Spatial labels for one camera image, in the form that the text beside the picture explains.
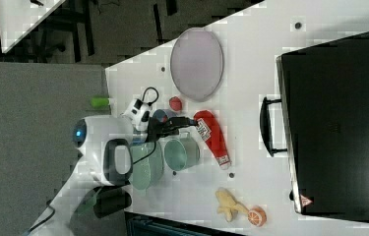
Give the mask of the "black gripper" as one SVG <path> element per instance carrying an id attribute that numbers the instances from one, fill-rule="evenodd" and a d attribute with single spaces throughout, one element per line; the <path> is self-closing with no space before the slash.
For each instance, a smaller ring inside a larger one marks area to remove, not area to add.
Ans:
<path id="1" fill-rule="evenodd" d="M 198 122 L 188 117 L 172 117 L 165 123 L 152 122 L 151 119 L 147 128 L 147 142 L 156 142 L 160 138 L 179 135 L 178 128 L 197 127 Z"/>

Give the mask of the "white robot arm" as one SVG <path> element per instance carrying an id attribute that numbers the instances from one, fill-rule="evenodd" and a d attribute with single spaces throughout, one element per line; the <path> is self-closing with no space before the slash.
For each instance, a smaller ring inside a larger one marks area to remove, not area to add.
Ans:
<path id="1" fill-rule="evenodd" d="M 24 236 L 74 236 L 69 223 L 85 196 L 97 187 L 123 187 L 133 173 L 132 145 L 157 142 L 181 128 L 196 127 L 188 117 L 164 122 L 151 116 L 94 115 L 75 126 L 73 142 L 81 154 L 56 196 Z"/>

